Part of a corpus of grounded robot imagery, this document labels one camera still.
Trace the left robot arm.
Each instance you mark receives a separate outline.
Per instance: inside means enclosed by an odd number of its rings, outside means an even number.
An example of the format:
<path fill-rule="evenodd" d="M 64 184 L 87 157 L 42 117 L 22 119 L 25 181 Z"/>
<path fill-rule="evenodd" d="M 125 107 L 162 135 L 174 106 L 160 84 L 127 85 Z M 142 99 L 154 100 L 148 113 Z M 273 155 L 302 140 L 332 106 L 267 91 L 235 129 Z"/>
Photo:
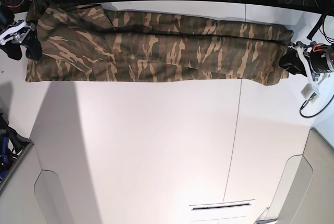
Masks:
<path fill-rule="evenodd" d="M 280 66 L 288 73 L 307 76 L 307 71 L 310 71 L 311 75 L 319 76 L 320 74 L 333 72 L 333 38 L 327 36 L 325 33 L 324 25 L 326 17 L 327 14 L 322 14 L 307 35 L 307 39 L 311 41 L 309 44 L 304 44 L 301 41 L 289 44 L 289 50 L 280 61 Z M 317 43 L 312 40 L 318 31 L 324 36 L 327 43 Z M 305 65 L 300 60 L 296 50 L 298 46 L 303 50 L 303 56 L 306 59 Z"/>

